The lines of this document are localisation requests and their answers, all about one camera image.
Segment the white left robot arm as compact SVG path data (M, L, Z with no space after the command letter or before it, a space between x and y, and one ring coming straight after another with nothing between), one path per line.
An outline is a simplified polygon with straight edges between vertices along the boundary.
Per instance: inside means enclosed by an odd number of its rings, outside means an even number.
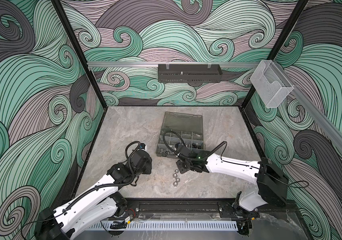
M114 164L92 187L56 209L40 212L34 237L38 240L73 240L95 223L125 215L127 200L119 189L135 178L151 174L152 159L138 151L126 163Z

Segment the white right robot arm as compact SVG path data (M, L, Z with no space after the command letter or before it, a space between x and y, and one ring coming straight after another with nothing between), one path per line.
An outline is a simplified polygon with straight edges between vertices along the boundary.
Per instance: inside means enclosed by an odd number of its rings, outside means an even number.
M244 161L222 157L216 153L208 156L187 158L178 153L177 166L181 174L218 173L242 179L253 187L241 192L236 205L252 212L266 204L283 208L287 205L288 177L272 161L262 158L259 161Z

